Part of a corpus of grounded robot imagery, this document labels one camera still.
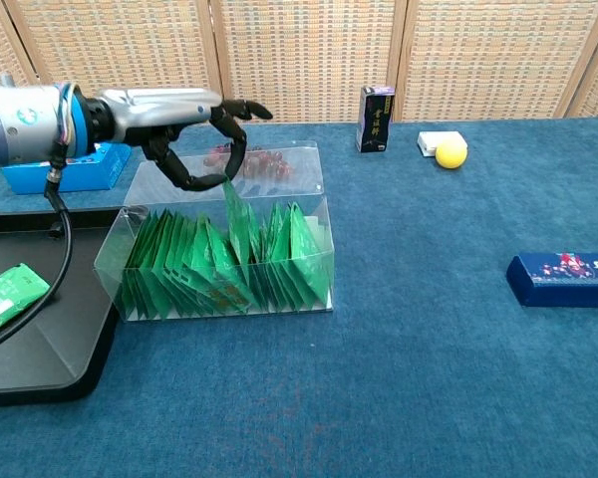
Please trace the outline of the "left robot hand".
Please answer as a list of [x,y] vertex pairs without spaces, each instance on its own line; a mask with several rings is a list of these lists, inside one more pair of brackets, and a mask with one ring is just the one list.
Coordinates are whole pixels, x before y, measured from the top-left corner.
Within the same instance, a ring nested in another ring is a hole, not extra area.
[[[258,102],[226,99],[205,88],[106,89],[86,105],[94,141],[139,147],[175,187],[195,192],[231,180],[239,171],[247,149],[240,120],[273,118]],[[170,144],[185,128],[205,122],[230,140],[230,156],[221,172],[194,176]]]

